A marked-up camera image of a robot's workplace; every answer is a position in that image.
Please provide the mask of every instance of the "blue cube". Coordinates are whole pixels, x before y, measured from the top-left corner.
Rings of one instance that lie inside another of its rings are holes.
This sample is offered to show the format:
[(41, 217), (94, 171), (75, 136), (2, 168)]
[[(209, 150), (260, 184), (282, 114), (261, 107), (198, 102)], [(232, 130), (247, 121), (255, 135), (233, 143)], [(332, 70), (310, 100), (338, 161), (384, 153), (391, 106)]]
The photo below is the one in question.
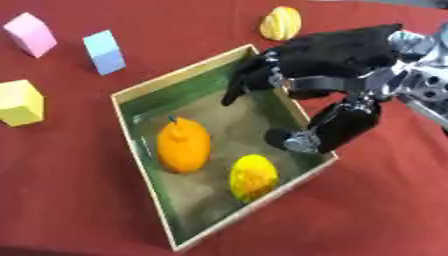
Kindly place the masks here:
[(126, 67), (120, 48), (110, 30), (84, 37), (83, 40), (100, 75), (104, 76)]

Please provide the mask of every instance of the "wooden box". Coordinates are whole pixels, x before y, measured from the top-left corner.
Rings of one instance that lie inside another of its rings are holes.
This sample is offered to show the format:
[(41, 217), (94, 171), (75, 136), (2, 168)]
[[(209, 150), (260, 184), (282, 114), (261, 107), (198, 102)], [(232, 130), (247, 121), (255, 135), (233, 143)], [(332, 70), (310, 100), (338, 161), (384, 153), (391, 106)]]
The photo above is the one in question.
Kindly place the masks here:
[[(112, 95), (123, 134), (174, 251), (249, 215), (337, 159), (334, 153), (284, 152), (265, 143), (270, 127), (303, 129), (308, 123), (300, 105), (281, 89), (253, 92), (221, 106), (234, 68), (254, 54), (256, 49), (245, 45)], [(211, 157), (202, 170), (175, 174), (159, 163), (154, 138), (169, 114), (198, 121), (211, 134)], [(236, 200), (228, 186), (231, 166), (246, 154), (267, 157), (280, 176), (274, 191), (250, 204)]]

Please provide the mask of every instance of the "pink block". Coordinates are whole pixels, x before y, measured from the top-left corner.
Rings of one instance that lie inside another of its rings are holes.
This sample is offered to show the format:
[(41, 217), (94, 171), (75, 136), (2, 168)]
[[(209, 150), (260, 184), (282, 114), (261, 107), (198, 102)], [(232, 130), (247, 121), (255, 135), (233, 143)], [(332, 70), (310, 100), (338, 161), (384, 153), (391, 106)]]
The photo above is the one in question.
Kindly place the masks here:
[(47, 25), (27, 12), (15, 17), (3, 28), (20, 48), (36, 58), (57, 44)]

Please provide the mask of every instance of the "red tablecloth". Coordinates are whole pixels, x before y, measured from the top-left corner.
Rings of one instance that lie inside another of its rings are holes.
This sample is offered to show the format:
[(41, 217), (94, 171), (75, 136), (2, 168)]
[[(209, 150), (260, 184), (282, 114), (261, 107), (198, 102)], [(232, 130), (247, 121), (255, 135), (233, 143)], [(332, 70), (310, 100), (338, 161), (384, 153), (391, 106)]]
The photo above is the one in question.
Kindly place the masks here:
[[(31, 12), (59, 45), (36, 60), (0, 33), (0, 81), (26, 78), (46, 96), (44, 122), (0, 125), (0, 255), (172, 255), (109, 95), (245, 43), (274, 45), (256, 27), (276, 5), (301, 10), (302, 33), (396, 21), (430, 33), (448, 14), (300, 0), (3, 0), (0, 24)], [(101, 77), (82, 38), (104, 29), (128, 67)], [(388, 103), (381, 126), (339, 153), (323, 175), (187, 255), (448, 255), (439, 126)]]

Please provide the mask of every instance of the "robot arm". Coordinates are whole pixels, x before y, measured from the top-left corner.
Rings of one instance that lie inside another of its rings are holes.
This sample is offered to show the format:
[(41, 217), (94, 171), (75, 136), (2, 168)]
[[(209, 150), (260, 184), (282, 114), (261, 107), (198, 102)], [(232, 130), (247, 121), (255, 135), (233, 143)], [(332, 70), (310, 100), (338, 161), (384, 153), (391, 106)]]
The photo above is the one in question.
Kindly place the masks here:
[(251, 90), (285, 87), (307, 99), (346, 94), (314, 116), (306, 130), (267, 131), (280, 149), (325, 153), (375, 127), (380, 104), (398, 97), (448, 127), (448, 27), (433, 36), (382, 25), (299, 37), (242, 63), (222, 104)]

